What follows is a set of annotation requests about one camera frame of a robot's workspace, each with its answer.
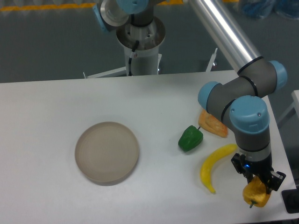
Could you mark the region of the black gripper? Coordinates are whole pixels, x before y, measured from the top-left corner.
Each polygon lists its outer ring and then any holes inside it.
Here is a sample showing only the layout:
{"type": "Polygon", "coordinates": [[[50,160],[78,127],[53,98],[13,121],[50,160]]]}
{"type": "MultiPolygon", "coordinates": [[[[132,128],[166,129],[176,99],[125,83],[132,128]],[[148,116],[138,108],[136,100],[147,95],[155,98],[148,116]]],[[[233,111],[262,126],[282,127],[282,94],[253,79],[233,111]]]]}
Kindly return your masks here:
{"type": "Polygon", "coordinates": [[[237,173],[246,178],[247,183],[252,181],[252,175],[258,176],[265,185],[267,194],[278,191],[286,178],[285,173],[273,171],[270,149],[256,152],[240,149],[240,154],[235,153],[231,162],[237,173]]]}

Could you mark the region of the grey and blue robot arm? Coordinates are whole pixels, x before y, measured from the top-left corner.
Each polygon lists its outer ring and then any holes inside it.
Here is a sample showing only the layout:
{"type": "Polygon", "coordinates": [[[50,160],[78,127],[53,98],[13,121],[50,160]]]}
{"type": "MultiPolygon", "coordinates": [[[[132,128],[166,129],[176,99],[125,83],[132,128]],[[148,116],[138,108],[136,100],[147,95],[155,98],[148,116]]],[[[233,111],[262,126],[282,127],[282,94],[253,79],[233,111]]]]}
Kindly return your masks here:
{"type": "MultiPolygon", "coordinates": [[[[158,73],[158,47],[165,28],[154,16],[156,4],[156,0],[102,0],[93,7],[101,29],[116,31],[128,76],[158,73]]],[[[272,168],[270,116],[263,97],[285,85],[287,72],[279,62],[260,55],[220,0],[192,0],[190,5],[238,74],[227,84],[205,84],[198,102],[233,131],[240,149],[232,158],[236,171],[248,182],[259,177],[267,193],[277,191],[285,174],[272,168]]]]}

